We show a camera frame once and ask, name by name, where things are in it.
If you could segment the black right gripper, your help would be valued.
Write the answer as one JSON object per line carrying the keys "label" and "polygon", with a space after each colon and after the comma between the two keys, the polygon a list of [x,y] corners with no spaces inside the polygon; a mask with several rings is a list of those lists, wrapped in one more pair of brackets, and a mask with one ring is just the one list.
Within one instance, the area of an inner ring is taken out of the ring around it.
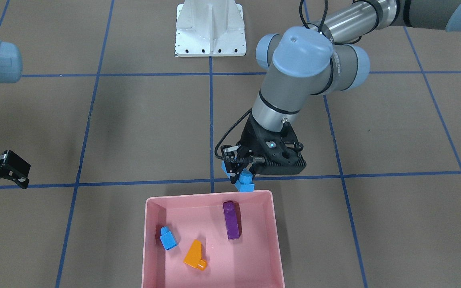
{"label": "black right gripper", "polygon": [[28,173],[31,165],[11,150],[0,155],[0,179],[14,182],[22,189],[28,188]]}

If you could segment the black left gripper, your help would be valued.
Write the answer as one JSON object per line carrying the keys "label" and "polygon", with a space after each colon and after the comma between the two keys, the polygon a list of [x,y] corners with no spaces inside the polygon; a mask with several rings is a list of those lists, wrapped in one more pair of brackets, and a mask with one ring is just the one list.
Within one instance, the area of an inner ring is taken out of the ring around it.
{"label": "black left gripper", "polygon": [[220,159],[224,171],[240,176],[244,171],[256,175],[297,175],[306,168],[302,156],[304,146],[288,120],[281,121],[280,132],[269,131],[246,111],[221,137],[224,142],[229,133],[242,120],[247,120],[241,138],[235,145],[221,145]]}

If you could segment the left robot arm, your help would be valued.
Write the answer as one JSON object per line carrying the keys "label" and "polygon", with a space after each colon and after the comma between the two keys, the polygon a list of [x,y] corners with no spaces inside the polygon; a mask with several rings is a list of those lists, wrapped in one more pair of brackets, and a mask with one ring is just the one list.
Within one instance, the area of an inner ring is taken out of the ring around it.
{"label": "left robot arm", "polygon": [[256,60],[267,71],[243,118],[240,140],[216,144],[215,157],[232,183],[256,175],[296,175],[306,167],[292,123],[310,96],[360,86],[370,59],[354,42],[390,26],[461,32],[461,0],[355,0],[315,24],[265,35]]}

